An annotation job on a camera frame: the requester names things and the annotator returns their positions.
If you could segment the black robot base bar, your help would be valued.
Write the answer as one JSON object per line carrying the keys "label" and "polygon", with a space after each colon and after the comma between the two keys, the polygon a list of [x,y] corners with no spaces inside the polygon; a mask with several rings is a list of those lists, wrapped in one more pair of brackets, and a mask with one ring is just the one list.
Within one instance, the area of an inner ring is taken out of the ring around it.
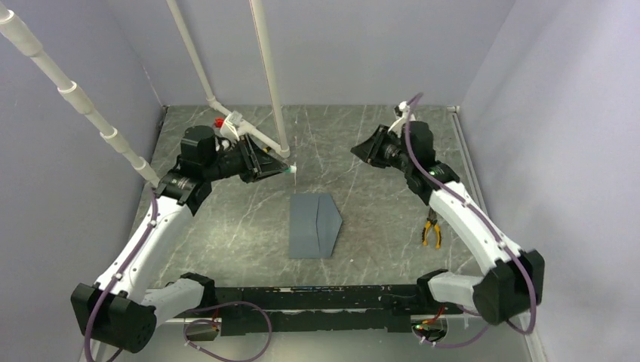
{"label": "black robot base bar", "polygon": [[426,284],[206,288],[205,300],[179,314],[214,318],[223,336],[249,333],[385,330],[405,333],[462,311],[435,301]]}

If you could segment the grey envelope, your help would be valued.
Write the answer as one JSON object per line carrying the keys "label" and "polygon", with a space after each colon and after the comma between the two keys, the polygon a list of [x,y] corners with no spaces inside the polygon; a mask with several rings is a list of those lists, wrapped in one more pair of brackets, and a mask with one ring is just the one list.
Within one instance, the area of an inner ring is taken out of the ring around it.
{"label": "grey envelope", "polygon": [[297,193],[290,199],[288,256],[331,258],[343,219],[330,193]]}

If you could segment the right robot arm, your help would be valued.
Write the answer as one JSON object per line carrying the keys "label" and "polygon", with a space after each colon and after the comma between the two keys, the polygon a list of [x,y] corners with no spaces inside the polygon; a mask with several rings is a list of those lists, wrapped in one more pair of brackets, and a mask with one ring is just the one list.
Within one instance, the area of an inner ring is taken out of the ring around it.
{"label": "right robot arm", "polygon": [[433,313],[444,304],[470,307],[490,325],[508,322],[542,302],[545,260],[499,230],[474,202],[459,176],[437,159],[429,125],[412,121],[399,132],[380,125],[351,153],[364,163],[399,170],[408,189],[442,217],[474,256],[481,276],[446,269],[417,281],[416,303]]}

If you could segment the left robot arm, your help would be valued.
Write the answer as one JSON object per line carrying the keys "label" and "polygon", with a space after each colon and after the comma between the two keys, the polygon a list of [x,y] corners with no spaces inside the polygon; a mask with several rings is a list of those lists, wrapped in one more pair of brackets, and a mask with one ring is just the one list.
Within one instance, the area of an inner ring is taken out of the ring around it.
{"label": "left robot arm", "polygon": [[92,285],[79,284],[71,303],[84,336],[85,360],[93,341],[118,353],[141,351],[164,322],[193,311],[210,315],[217,306],[214,280],[194,272],[159,290],[148,288],[162,257],[192,222],[216,181],[238,176],[255,183],[296,173],[265,152],[248,135],[222,137],[211,126],[185,130],[174,166],[152,188],[150,206],[123,251]]}

